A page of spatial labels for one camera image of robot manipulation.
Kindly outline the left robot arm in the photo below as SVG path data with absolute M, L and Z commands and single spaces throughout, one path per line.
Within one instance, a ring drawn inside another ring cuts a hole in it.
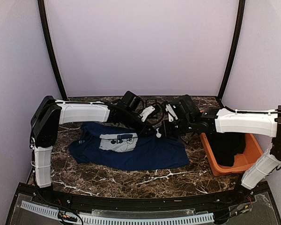
M 157 110 L 150 105 L 137 112 L 141 103 L 142 99 L 130 91 L 113 102 L 74 102 L 46 96 L 30 122 L 30 148 L 33 151 L 35 182 L 40 188 L 39 198 L 46 204 L 53 204 L 57 200 L 56 193 L 49 186 L 52 184 L 51 154 L 60 125 L 72 122 L 121 123 L 134 129 L 140 136 L 149 136 L 154 129 L 147 118 Z

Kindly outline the black brooch box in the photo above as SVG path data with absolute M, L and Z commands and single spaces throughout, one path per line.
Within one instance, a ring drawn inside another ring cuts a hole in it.
M 148 98 L 145 100 L 145 106 L 149 107 L 150 105 L 155 105 L 157 103 L 156 98 Z

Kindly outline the blue printed t-shirt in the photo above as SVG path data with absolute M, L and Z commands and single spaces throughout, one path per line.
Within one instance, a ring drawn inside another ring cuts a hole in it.
M 190 163 L 184 145 L 176 139 L 142 137 L 133 129 L 96 122 L 81 126 L 79 140 L 69 145 L 76 162 L 95 163 L 125 171 L 178 168 Z

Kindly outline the round gold white brooch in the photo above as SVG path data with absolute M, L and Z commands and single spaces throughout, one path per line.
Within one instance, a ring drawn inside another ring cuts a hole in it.
M 156 131 L 156 134 L 155 134 L 156 137 L 157 137 L 157 138 L 161 138 L 161 137 L 162 137 L 162 134 L 159 132 L 159 128 L 157 128 L 155 131 Z

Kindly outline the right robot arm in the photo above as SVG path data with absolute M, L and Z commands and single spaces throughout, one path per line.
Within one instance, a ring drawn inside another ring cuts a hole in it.
M 189 95 L 183 95 L 165 105 L 168 119 L 162 121 L 157 130 L 158 138 L 178 138 L 188 133 L 258 134 L 272 138 L 272 144 L 265 153 L 246 170 L 239 186 L 230 192 L 230 200 L 240 203 L 248 190 L 281 165 L 281 105 L 277 109 L 244 111 L 230 109 L 209 109 L 201 112 Z

